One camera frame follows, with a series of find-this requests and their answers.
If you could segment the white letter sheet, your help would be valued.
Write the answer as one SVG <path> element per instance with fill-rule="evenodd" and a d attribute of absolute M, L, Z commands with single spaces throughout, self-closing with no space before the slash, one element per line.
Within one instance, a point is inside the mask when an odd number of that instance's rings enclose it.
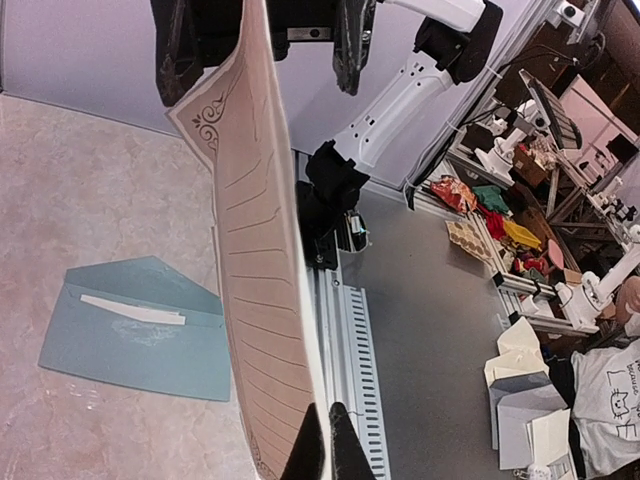
<path fill-rule="evenodd" d="M 325 402 L 294 161 L 290 150 L 285 164 L 223 170 L 198 158 L 212 173 L 218 285 L 245 437 L 258 476 L 282 479 L 308 405 Z"/>
<path fill-rule="evenodd" d="M 87 294 L 82 294 L 80 296 L 80 301 L 140 322 L 175 326 L 184 326 L 186 324 L 186 317 L 181 315 L 179 312 L 129 305 Z"/>

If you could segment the teal blue envelope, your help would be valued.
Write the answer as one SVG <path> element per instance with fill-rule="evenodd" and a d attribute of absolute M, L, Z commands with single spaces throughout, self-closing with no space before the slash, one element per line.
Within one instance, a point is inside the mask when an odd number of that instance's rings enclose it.
<path fill-rule="evenodd" d="M 82 294 L 179 312 L 186 324 L 132 320 L 81 302 Z M 38 364 L 142 391 L 221 402 L 231 396 L 219 297 L 154 256 L 67 270 Z"/>

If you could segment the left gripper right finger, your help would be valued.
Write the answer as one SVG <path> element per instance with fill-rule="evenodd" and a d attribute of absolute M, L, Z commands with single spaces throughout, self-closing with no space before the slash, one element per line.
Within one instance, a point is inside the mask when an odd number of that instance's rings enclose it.
<path fill-rule="evenodd" d="M 334 402 L 329 410 L 332 479 L 374 480 L 368 459 L 345 405 Z"/>

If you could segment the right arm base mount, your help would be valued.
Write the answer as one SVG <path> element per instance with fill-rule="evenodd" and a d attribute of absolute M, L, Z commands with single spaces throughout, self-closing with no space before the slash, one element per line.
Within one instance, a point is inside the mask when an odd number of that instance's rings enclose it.
<path fill-rule="evenodd" d="M 370 176 L 358 171 L 352 159 L 345 160 L 334 140 L 324 142 L 307 162 L 307 181 L 296 182 L 298 223 L 306 264 L 335 270 L 338 254 L 335 230 L 345 214 L 353 210 L 360 190 Z"/>

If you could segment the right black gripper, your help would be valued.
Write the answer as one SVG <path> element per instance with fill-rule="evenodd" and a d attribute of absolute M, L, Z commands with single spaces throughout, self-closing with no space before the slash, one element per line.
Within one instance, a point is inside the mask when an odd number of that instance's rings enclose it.
<path fill-rule="evenodd" d="M 151 0 L 150 4 L 156 29 L 156 87 L 162 104 L 174 106 L 203 74 L 202 61 L 221 63 L 235 49 L 243 3 Z M 266 7 L 277 61 L 287 57 L 292 42 L 333 40 L 337 85 L 342 92 L 357 95 L 368 62 L 375 0 L 268 1 Z"/>

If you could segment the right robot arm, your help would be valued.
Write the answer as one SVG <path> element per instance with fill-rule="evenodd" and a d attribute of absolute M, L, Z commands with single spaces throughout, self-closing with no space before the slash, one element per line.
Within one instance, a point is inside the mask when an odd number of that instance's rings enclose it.
<path fill-rule="evenodd" d="M 420 108 L 485 68 L 503 12 L 489 1 L 407 1 L 423 18 L 390 83 L 316 154 L 372 170 Z M 294 43 L 327 42 L 339 89 L 367 64 L 372 1 L 155 1 L 156 85 L 185 142 L 209 166 L 290 160 L 275 65 Z"/>

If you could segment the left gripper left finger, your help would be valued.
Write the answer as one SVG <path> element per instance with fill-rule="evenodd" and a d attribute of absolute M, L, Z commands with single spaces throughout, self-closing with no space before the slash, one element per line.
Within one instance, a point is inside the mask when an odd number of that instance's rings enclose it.
<path fill-rule="evenodd" d="M 320 480 L 330 478 L 330 430 L 328 416 L 311 403 L 304 414 L 283 480 Z"/>

